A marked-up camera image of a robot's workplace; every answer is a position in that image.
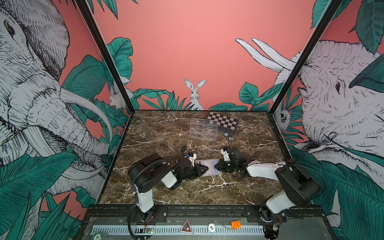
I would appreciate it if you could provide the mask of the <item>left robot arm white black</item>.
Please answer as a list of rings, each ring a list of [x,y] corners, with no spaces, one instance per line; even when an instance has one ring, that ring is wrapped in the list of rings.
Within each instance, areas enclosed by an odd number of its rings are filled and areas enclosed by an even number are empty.
[[[154,208],[153,188],[157,184],[163,183],[168,189],[175,190],[182,181],[199,178],[209,170],[207,166],[194,163],[196,156],[181,154],[176,164],[171,165],[158,153],[153,153],[130,167],[129,177],[136,206],[142,214]]]

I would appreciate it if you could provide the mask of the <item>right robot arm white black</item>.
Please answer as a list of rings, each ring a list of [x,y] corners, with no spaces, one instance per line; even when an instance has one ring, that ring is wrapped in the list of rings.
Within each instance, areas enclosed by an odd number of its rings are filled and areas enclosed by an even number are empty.
[[[307,206],[320,194],[321,184],[295,159],[281,163],[246,160],[238,148],[221,149],[223,159],[215,168],[221,172],[239,174],[253,178],[265,178],[280,183],[282,191],[261,204],[259,216],[270,223],[283,211],[298,206]]]

